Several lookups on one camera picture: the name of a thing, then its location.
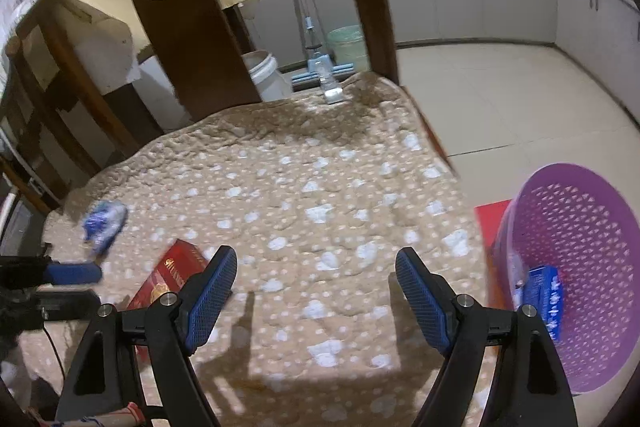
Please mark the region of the blue flat mop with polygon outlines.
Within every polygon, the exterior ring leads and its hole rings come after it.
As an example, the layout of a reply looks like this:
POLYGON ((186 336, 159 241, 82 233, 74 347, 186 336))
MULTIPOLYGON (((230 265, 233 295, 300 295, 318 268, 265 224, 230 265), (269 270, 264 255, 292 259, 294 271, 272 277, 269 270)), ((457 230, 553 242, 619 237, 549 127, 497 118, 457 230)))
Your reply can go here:
POLYGON ((312 14, 308 0, 294 0, 297 4, 298 21, 302 32, 303 50, 306 56, 305 72, 292 77, 295 90, 309 89, 321 83, 321 75, 329 72, 336 81, 343 81, 355 72, 352 63, 335 65, 326 47, 326 38, 318 20, 312 14))

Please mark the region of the red floor mat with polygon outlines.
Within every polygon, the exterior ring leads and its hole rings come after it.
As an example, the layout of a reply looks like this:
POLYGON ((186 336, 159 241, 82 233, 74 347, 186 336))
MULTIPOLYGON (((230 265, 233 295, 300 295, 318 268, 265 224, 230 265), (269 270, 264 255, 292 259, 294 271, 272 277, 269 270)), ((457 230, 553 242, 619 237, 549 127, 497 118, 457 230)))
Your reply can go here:
POLYGON ((475 207, 475 216, 480 224, 485 253, 488 255, 491 253, 492 247, 494 247, 502 217, 506 213, 510 202, 510 199, 506 199, 475 207))

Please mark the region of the blue carton with red label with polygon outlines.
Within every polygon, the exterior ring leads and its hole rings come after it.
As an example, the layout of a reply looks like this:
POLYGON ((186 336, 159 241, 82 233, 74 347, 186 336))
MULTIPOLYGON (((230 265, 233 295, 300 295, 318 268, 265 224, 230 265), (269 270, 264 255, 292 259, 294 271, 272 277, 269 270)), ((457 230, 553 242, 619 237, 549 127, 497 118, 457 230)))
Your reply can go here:
POLYGON ((564 291, 558 269, 539 265, 528 271, 527 280, 516 286, 514 303, 533 306, 547 327, 550 338, 560 340, 564 312, 564 291))

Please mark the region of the long red carton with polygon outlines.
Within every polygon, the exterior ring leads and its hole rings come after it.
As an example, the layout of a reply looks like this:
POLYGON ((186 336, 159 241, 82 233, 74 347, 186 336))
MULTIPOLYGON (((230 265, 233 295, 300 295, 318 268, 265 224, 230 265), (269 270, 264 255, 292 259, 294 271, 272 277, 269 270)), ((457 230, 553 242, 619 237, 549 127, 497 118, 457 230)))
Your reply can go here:
POLYGON ((176 239, 157 261, 127 309, 147 308, 168 291, 178 293, 186 281, 202 272, 206 265, 207 261, 198 247, 183 239, 176 239))

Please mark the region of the metal clamp on cushion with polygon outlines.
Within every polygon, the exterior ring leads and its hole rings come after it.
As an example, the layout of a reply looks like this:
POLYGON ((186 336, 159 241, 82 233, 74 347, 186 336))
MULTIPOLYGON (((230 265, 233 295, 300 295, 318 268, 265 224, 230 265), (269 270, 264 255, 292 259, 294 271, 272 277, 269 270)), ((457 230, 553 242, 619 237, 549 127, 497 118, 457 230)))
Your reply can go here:
POLYGON ((336 78, 332 74, 332 70, 319 72, 320 88, 326 103, 332 105, 344 101, 344 91, 336 78))

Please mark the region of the grey kitchen base cabinets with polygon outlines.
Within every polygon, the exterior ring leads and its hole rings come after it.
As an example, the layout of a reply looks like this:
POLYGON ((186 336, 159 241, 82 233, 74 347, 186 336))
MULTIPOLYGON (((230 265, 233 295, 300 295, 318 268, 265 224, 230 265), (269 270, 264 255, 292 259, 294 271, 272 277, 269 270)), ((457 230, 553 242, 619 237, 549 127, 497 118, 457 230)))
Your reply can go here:
MULTIPOLYGON (((354 0, 306 0, 318 33, 356 25, 354 0)), ((630 0, 388 0, 398 46, 439 41, 553 44, 639 115, 639 10, 630 0)), ((305 60, 297 0, 259 0, 248 24, 284 66, 305 60)))

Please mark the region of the blue white wrapper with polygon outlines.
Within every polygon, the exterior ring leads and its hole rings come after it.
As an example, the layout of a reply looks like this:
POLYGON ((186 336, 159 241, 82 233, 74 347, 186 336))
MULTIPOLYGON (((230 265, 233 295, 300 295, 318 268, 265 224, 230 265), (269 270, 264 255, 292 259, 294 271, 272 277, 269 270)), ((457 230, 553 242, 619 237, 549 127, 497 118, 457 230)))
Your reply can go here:
POLYGON ((101 257, 108 253, 117 235, 124 228, 127 217, 127 206, 116 200, 100 200, 92 207, 82 221, 85 242, 90 245, 92 257, 101 257))

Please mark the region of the white plastic bucket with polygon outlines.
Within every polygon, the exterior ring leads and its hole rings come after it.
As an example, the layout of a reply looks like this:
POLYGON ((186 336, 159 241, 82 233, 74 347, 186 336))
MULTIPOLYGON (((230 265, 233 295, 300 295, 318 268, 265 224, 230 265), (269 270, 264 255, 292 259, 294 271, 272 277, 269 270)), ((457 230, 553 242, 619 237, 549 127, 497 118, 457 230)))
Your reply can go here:
POLYGON ((263 102, 283 100, 293 94, 292 83, 280 73, 273 54, 257 50, 243 54, 242 59, 263 102))

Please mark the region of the purple plastic basket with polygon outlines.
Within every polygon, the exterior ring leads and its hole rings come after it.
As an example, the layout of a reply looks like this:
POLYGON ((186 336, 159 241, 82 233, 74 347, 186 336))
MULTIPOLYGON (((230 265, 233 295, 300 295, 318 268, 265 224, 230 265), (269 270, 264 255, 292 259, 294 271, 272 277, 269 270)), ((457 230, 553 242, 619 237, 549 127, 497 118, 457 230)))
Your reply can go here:
POLYGON ((568 162, 538 169, 506 206, 492 257, 511 309, 534 270, 558 273, 537 309, 575 395, 623 368, 639 339, 639 223, 611 183, 568 162))

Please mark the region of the green lined waste bin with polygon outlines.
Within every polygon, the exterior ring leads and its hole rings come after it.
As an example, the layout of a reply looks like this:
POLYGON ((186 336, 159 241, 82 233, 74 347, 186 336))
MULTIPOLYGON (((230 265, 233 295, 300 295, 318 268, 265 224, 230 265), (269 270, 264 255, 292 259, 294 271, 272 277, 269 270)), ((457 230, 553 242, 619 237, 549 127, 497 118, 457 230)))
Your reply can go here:
POLYGON ((366 42, 359 25, 333 29, 326 38, 337 65, 352 65, 356 72, 369 69, 366 42))

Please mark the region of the dark wooden chair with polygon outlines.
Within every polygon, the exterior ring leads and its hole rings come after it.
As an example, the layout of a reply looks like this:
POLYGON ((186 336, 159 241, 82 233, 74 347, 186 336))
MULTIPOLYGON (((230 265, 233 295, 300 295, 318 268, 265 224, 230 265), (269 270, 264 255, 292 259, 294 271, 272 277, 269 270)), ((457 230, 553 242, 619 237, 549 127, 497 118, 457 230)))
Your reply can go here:
MULTIPOLYGON (((238 40, 218 0, 131 0, 149 50, 175 90, 178 102, 194 121, 234 106, 250 105, 262 99, 250 80, 241 58, 238 40)), ((21 112, 18 101, 24 98, 32 113, 16 129, 17 147, 30 158, 42 157, 38 124, 48 130, 67 158, 88 176, 101 166, 77 139, 77 135, 40 87, 24 52, 24 41, 34 30, 41 32, 44 46, 58 72, 55 83, 85 110, 112 142, 120 156, 128 158, 142 147, 132 124, 123 122, 100 93, 96 77, 81 62, 70 41, 70 33, 58 17, 67 10, 66 0, 37 0, 18 23, 15 36, 9 38, 9 81, 1 101, 1 117, 8 119, 21 112)))

